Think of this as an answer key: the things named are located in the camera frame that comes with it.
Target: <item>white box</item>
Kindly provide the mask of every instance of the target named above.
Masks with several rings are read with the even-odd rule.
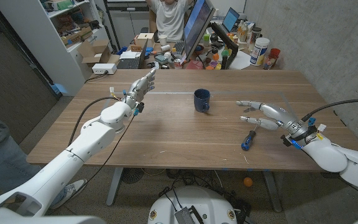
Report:
[[[153,33],[141,33],[135,37],[135,45],[141,46],[142,49],[147,41],[147,47],[154,48],[154,34]]]
[[[117,71],[117,66],[115,63],[96,63],[92,70],[95,75],[104,74],[106,71],[107,74],[112,75]]]

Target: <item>blue mug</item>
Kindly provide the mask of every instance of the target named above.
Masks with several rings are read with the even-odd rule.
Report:
[[[208,90],[198,89],[194,92],[194,107],[196,111],[204,113],[209,110],[209,97],[211,94]]]

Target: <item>white t-shirt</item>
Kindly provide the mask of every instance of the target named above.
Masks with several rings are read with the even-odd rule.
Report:
[[[187,0],[178,0],[166,5],[160,0],[152,0],[151,10],[157,15],[156,24],[159,35],[167,35],[167,41],[175,42],[183,38],[183,18]]]

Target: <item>sneaker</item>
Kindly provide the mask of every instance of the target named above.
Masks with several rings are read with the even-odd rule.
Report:
[[[76,182],[69,184],[65,187],[65,193],[66,195],[55,205],[49,207],[50,209],[56,209],[60,206],[62,206],[68,199],[71,198],[71,196],[74,197],[77,196],[79,193],[81,193],[82,190],[84,190],[85,187],[83,187],[80,191],[78,191],[78,189],[80,189],[81,186],[85,185],[87,183],[86,179],[82,179],[82,180],[77,180]]]

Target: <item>orange ball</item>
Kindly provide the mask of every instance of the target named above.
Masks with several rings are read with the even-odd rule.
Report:
[[[249,178],[249,177],[244,178],[244,185],[245,185],[246,187],[252,186],[252,179]]]

